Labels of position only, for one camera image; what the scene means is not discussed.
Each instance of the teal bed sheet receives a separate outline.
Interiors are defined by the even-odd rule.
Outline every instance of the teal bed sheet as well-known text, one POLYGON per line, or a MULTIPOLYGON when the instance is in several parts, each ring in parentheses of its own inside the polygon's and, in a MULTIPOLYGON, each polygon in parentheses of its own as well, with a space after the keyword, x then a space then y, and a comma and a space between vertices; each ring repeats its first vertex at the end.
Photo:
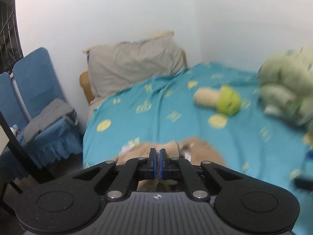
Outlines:
POLYGON ((198 64, 111 96, 88 121, 84 167, 116 157, 125 145, 164 144, 191 136, 214 146, 229 168, 291 191, 301 206, 294 232, 313 234, 313 197, 296 190, 291 182, 303 166, 309 139, 304 130, 264 115, 256 73, 218 63, 198 64), (236 115, 227 118, 194 104, 193 95, 199 87, 219 89, 223 84, 235 88, 242 97, 236 115))

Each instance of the blue chair backrest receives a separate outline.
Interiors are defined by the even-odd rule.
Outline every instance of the blue chair backrest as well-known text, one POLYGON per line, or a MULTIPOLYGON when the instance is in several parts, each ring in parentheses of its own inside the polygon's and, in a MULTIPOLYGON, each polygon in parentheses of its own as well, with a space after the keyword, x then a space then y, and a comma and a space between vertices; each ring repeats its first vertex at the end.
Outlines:
POLYGON ((65 101, 48 51, 38 48, 14 65, 13 75, 32 118, 55 98, 65 101))
POLYGON ((28 120, 13 89, 10 75, 6 72, 0 74, 0 89, 0 111, 4 119, 10 127, 16 124, 23 129, 28 120))

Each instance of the blue chair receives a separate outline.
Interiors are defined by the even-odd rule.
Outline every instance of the blue chair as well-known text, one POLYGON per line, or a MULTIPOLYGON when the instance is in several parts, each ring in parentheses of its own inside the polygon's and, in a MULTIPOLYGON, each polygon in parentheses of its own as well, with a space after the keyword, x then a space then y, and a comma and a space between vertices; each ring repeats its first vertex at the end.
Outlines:
MULTIPOLYGON (((65 101, 45 48, 39 48, 19 60, 13 68, 13 77, 31 118, 36 117, 54 99, 65 101)), ((9 126, 17 124, 21 129, 17 140, 38 168, 62 158, 66 159, 70 154, 82 152, 79 129, 69 117, 59 119, 31 142, 26 143, 23 130, 29 121, 7 73, 0 75, 0 88, 2 93, 5 93, 0 95, 0 111, 9 126)), ((29 175, 8 149, 0 156, 0 169, 6 170, 7 182, 29 175)))

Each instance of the mushroom plush toy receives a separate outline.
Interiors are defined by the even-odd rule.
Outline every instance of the mushroom plush toy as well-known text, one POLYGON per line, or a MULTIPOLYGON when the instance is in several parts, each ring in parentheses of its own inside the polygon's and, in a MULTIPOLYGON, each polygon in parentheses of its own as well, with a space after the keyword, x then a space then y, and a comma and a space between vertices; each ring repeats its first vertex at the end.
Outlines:
POLYGON ((199 106, 216 108, 218 112, 228 116, 237 113, 241 106, 239 94, 228 85, 223 85, 220 90, 201 87, 195 92, 193 99, 199 106))

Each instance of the pillow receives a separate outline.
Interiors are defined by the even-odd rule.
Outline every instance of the pillow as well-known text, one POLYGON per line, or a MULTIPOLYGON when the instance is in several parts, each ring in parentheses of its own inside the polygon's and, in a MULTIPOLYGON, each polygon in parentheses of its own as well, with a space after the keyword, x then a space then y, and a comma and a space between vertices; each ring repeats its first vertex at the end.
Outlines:
POLYGON ((169 76, 187 67, 172 34, 140 42, 97 45, 87 50, 88 76, 95 101, 155 75, 169 76))

